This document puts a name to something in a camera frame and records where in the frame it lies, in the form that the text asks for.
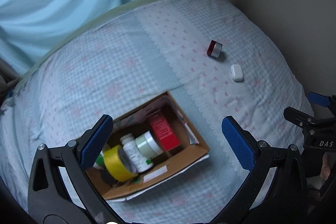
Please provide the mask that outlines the person's right hand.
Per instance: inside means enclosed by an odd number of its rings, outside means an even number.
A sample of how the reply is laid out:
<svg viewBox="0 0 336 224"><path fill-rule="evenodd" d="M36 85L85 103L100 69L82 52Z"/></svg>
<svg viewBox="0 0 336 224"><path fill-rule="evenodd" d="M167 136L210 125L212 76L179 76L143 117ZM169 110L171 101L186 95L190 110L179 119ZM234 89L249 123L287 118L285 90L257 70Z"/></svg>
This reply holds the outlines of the person's right hand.
<svg viewBox="0 0 336 224"><path fill-rule="evenodd" d="M329 155L325 153L322 158L322 167L321 167L321 173L320 173L320 178L323 181L326 181L331 173L331 169L329 166Z"/></svg>

